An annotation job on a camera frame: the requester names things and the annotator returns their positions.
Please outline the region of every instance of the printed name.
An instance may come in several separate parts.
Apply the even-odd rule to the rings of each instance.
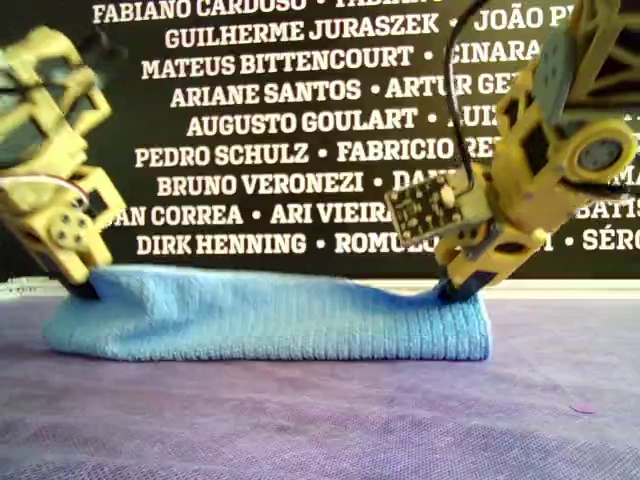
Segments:
[[[248,195],[362,193],[363,172],[257,173],[158,177],[159,197],[231,196],[242,187]]]
[[[303,233],[138,235],[140,256],[295,255],[307,251]]]
[[[411,66],[412,45],[142,60],[143,80],[325,72]]]
[[[246,113],[194,116],[186,136],[275,135],[328,132],[365,132],[415,128],[417,108],[363,110],[324,110],[296,115],[285,113]]]

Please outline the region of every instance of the black wire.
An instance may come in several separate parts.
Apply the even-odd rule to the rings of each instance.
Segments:
[[[458,36],[462,32],[462,29],[469,23],[471,17],[473,17],[478,11],[490,0],[475,0],[471,6],[465,10],[460,17],[458,17],[458,21],[453,27],[453,31],[449,36],[449,40],[447,42],[447,47],[445,49],[444,54],[444,84],[446,89],[446,101],[447,107],[449,109],[449,115],[451,116],[451,121],[453,122],[453,131],[455,134],[456,146],[458,147],[458,152],[460,154],[462,160],[462,166],[464,167],[465,173],[467,174],[467,178],[469,180],[469,185],[467,189],[462,192],[460,195],[464,195],[465,193],[470,192],[474,186],[474,178],[473,178],[473,167],[471,155],[469,155],[469,150],[467,147],[467,142],[462,132],[462,121],[460,120],[460,110],[458,108],[458,99],[455,95],[455,76],[453,74],[453,50],[456,46],[456,41]]]

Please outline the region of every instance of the cable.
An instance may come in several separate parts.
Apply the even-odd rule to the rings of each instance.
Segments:
[[[89,206],[89,195],[81,187],[69,180],[55,175],[47,174],[15,174],[0,177],[0,189],[5,188],[12,183],[49,183],[52,185],[58,185],[67,190],[75,192],[81,199],[82,203],[79,208],[82,210]]]
[[[447,107],[449,109],[449,115],[451,116],[451,121],[453,122],[453,131],[455,133],[456,145],[458,147],[458,151],[460,153],[460,157],[462,160],[462,166],[464,167],[465,173],[467,174],[467,178],[469,180],[469,185],[467,189],[460,193],[460,195],[464,195],[465,193],[469,193],[473,190],[474,186],[474,178],[473,178],[473,167],[471,155],[469,155],[469,150],[467,148],[467,142],[462,133],[462,121],[460,120],[460,110],[458,108],[458,99],[455,94],[455,77],[453,74],[453,50],[456,46],[456,41],[458,36],[462,32],[462,29],[469,23],[471,17],[473,17],[478,11],[490,0],[475,0],[471,6],[465,10],[460,17],[458,17],[458,21],[453,27],[453,32],[447,41],[447,47],[445,49],[444,54],[444,84],[446,89],[446,100]]]

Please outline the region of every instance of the folded cloth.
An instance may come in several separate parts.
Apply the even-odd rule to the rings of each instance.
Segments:
[[[485,360],[484,303],[446,305],[327,277],[146,265],[90,281],[44,329],[57,351],[144,360]]]

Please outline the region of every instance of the black banner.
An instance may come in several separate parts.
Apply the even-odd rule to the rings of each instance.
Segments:
[[[88,138],[88,163],[129,205],[104,234],[117,263],[433,278],[436,241],[401,249],[383,194],[453,166],[444,45],[468,4],[25,0],[0,34],[46,24],[79,40],[95,24],[129,49],[114,114]],[[494,105],[571,7],[495,0],[462,34],[477,161],[491,159]],[[638,210],[579,211],[515,278],[638,278]],[[5,233],[0,248],[3,277],[41,274]]]

